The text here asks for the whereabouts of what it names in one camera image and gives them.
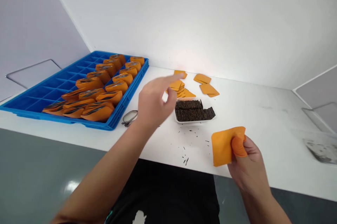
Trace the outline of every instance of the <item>right hand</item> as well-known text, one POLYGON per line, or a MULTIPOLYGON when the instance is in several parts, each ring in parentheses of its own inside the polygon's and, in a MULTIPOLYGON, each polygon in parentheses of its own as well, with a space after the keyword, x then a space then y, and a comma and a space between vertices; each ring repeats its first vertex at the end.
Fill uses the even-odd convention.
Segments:
POLYGON ((272 196, 262 154, 255 143, 246 136, 246 141, 233 138, 231 145, 234 160, 228 169, 240 191, 260 199, 272 196))

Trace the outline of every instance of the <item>clear plastic box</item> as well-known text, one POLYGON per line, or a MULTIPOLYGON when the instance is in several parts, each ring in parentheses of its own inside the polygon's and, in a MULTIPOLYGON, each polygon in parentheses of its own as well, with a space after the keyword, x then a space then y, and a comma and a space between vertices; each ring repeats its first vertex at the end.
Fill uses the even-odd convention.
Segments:
MULTIPOLYGON (((211 107, 211 102, 208 98, 204 97, 204 98, 201 98, 201 97, 193 97, 193 98, 177 98, 177 101, 178 100, 201 100, 202 104, 203 104, 203 107, 204 109, 207 109, 207 108, 210 108, 211 107)), ((209 122, 209 121, 212 121, 214 120, 216 117, 217 117, 217 112, 214 110, 214 113, 215 113, 215 116, 213 119, 210 119, 210 120, 195 120, 195 121, 178 121, 177 120, 177 115, 176 115, 176 111, 174 111, 174 119, 177 123, 179 124, 189 124, 189 123, 200 123, 200 122, 209 122)))

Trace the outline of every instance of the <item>plastic container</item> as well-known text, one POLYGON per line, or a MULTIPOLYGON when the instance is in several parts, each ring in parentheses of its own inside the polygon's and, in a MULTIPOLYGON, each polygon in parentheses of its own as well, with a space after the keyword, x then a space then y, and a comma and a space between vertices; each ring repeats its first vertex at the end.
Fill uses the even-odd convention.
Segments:
MULTIPOLYGON (((179 100, 201 100, 204 109, 210 108, 211 107, 211 102, 208 98, 201 98, 201 97, 193 97, 193 98, 177 98, 177 101, 179 100)), ((214 110, 215 116, 214 118, 210 119, 210 120, 195 120, 195 121, 178 121, 177 120, 177 115, 174 112, 174 119, 177 123, 179 124, 189 124, 189 123, 200 123, 200 122, 209 122, 214 120, 217 117, 217 112, 214 110)))
MULTIPOLYGON (((63 101, 61 95, 77 89, 75 86, 76 80, 85 78, 87 73, 95 71, 96 64, 103 63, 105 59, 108 59, 111 55, 114 54, 116 53, 94 51, 42 81, 41 83, 26 90, 22 94, 4 103, 0 106, 0 110, 12 112, 21 117, 51 120, 67 124, 81 123, 86 127, 109 131, 114 130, 118 125, 121 116, 128 106, 133 94, 139 86, 140 81, 144 77, 145 72, 148 69, 147 58, 145 58, 144 65, 133 80, 130 87, 127 89, 126 93, 123 95, 122 100, 119 102, 117 107, 115 107, 115 110, 106 123, 42 113, 42 109, 47 105, 63 101)), ((131 56, 125 55, 126 62, 130 61, 130 57, 131 56)), ((111 79, 105 86, 112 83, 113 81, 111 79)))

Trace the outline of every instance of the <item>white table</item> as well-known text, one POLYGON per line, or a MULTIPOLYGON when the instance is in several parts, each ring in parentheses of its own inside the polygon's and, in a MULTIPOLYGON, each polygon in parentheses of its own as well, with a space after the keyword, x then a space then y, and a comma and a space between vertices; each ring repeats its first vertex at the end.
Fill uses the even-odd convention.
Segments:
MULTIPOLYGON (((125 113, 137 109, 138 94, 148 81, 170 74, 173 70, 150 67, 125 113)), ((197 96, 204 96, 194 76, 189 73, 183 80, 185 87, 197 96)), ((220 93, 209 98, 216 119, 181 125, 172 114, 150 138, 142 159, 230 177, 226 165, 213 166, 211 135, 245 126, 246 134, 262 151, 270 186, 337 201, 337 166, 315 160, 301 137, 294 134, 301 130, 318 131, 302 112, 305 107, 302 101, 288 90, 220 78, 212 78, 211 84, 220 93)), ((126 130, 121 124, 114 131, 104 131, 81 124, 18 117, 5 111, 0 111, 0 128, 104 151, 126 130)))

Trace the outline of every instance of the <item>white wall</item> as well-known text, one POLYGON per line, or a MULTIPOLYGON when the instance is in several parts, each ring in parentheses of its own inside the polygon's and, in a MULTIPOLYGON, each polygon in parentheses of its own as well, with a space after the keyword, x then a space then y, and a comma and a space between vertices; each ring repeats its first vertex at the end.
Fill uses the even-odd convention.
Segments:
MULTIPOLYGON (((0 0, 0 100, 24 90, 6 74, 47 59, 64 68, 88 53, 60 0, 0 0)), ((55 73, 39 69, 25 76, 28 87, 55 73)))
POLYGON ((91 50, 293 89, 337 64, 337 0, 62 0, 91 50))

